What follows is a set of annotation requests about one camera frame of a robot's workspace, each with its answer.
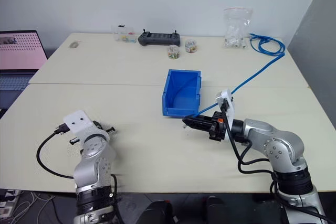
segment blue storage bin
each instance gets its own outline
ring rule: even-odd
[[[162,94],[162,114],[183,117],[197,114],[201,72],[170,69]]]

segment black remote controller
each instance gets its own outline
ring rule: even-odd
[[[177,45],[180,46],[180,35],[176,30],[172,34],[153,34],[149,31],[143,30],[143,33],[138,37],[138,42],[142,46],[147,44],[152,45]]]

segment laptop screen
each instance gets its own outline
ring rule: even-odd
[[[39,69],[46,61],[36,31],[0,31],[0,70]]]

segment laptop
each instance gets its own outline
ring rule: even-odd
[[[47,61],[37,31],[0,31],[0,109],[8,109]]]

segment small jar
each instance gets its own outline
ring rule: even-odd
[[[196,52],[197,51],[197,45],[196,40],[189,39],[185,42],[185,51],[186,52]]]
[[[168,57],[170,59],[177,59],[180,56],[180,49],[176,45],[171,45],[167,47]]]

